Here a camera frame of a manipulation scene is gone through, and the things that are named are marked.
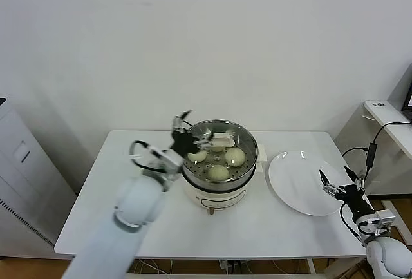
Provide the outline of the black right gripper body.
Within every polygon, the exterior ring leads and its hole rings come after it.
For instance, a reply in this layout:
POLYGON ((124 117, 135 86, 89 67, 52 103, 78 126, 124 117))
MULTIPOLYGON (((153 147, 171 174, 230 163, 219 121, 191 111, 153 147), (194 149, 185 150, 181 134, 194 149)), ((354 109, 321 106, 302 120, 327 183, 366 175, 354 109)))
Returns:
POLYGON ((353 216, 372 215, 373 208, 363 199, 364 190, 358 190, 355 184, 340 186, 343 193, 339 195, 339 200, 347 203, 353 216))

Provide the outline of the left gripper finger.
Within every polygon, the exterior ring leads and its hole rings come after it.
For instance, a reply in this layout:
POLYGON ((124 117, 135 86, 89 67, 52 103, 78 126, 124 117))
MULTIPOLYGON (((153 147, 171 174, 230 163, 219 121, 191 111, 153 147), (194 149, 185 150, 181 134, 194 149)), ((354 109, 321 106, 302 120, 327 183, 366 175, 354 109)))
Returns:
POLYGON ((212 140, 214 138, 214 133, 210 132, 208 135, 202 135, 195 138, 194 145, 198 149, 205 149, 213 147, 212 140))
POLYGON ((188 129, 192 127, 192 124, 185 120, 187 116, 192 112, 191 109, 177 115, 172 121, 172 130, 179 133, 185 133, 188 129))

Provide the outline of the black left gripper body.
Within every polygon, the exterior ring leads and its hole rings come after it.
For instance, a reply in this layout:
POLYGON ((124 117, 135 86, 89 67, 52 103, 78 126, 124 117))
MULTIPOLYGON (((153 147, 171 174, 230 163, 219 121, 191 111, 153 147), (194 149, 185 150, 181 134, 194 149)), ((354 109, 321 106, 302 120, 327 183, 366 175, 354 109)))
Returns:
POLYGON ((172 138, 172 150, 179 154, 179 156, 186 157, 188 153, 195 154, 198 152, 198 146, 196 144, 198 138, 194 137, 188 131, 173 131, 172 138))

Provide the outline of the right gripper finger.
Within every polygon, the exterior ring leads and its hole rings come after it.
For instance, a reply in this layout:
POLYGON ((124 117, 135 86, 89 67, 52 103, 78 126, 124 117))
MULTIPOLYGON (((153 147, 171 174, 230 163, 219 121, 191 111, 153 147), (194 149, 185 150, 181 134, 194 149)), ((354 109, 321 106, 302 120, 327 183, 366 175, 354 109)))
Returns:
POLYGON ((365 175, 358 175, 352 171, 348 166, 344 167, 346 174, 349 176, 351 181, 356 185, 358 191, 364 191, 365 189, 365 175))
POLYGON ((336 197, 337 194, 343 193, 343 190, 336 185, 330 183, 327 176, 323 173, 322 170, 319 171, 321 182, 323 184, 323 191, 329 194, 332 197, 336 197))

